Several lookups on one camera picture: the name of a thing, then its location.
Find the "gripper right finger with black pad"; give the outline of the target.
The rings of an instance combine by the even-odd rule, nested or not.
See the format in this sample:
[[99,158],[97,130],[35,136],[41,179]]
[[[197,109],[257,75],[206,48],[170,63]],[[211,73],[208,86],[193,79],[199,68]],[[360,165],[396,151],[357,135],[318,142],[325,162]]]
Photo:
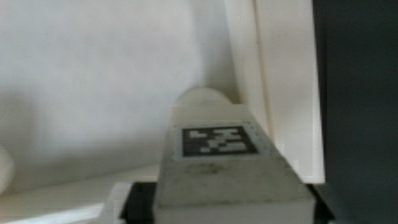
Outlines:
[[332,211],[332,197],[323,184],[309,184],[307,189],[314,196],[314,218],[312,224],[335,224],[335,214]]

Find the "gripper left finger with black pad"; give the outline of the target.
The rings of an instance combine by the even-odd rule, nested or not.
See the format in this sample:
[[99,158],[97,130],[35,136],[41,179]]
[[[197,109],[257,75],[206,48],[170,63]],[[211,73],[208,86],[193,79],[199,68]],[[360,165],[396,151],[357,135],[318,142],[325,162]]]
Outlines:
[[96,224],[154,224],[154,182],[117,183]]

